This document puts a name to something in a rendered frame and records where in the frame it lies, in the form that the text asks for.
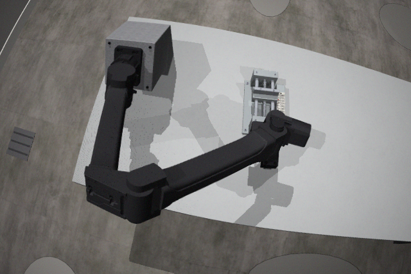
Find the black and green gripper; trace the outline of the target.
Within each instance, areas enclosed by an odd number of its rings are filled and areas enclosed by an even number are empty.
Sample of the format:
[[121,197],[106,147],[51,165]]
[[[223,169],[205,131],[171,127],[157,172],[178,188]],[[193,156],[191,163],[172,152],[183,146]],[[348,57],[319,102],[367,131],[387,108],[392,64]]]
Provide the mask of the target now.
[[258,126],[259,126],[260,124],[263,124],[263,122],[261,122],[261,121],[253,121],[253,122],[252,122],[252,126],[251,126],[252,131],[255,130],[255,129],[258,129]]

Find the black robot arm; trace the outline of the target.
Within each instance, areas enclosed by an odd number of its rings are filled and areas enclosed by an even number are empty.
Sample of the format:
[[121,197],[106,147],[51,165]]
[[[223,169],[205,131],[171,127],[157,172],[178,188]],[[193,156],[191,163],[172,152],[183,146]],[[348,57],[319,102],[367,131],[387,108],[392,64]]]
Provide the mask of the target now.
[[142,57],[138,47],[114,49],[92,159],[84,171],[89,203],[140,224],[161,215],[173,202],[256,162],[263,169],[275,169],[282,144],[305,147],[311,124],[271,110],[258,129],[180,164],[161,169],[151,163],[129,173],[116,171],[125,112],[137,93],[134,86],[141,81]]

